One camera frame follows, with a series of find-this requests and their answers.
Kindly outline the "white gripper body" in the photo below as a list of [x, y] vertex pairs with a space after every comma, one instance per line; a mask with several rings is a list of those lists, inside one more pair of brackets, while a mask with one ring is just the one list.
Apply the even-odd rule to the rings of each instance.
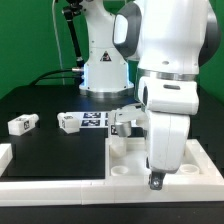
[[146, 111], [148, 133], [146, 148], [152, 172], [176, 173], [187, 141], [190, 117]]

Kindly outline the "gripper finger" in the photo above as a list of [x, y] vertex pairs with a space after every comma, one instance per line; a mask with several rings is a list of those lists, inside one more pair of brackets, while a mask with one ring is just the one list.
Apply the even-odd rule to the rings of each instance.
[[165, 174], [152, 171], [149, 175], [149, 186], [151, 190], [161, 190]]

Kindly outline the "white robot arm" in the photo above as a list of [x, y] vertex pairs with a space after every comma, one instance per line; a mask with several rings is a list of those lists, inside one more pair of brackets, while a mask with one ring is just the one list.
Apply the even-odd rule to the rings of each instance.
[[220, 36], [209, 0], [133, 0], [115, 15], [103, 0], [84, 0], [90, 55], [83, 94], [94, 97], [135, 90], [139, 111], [120, 109], [120, 136], [141, 115], [146, 130], [149, 186], [160, 190], [167, 173], [180, 167], [190, 117], [199, 99], [195, 76], [217, 49]]

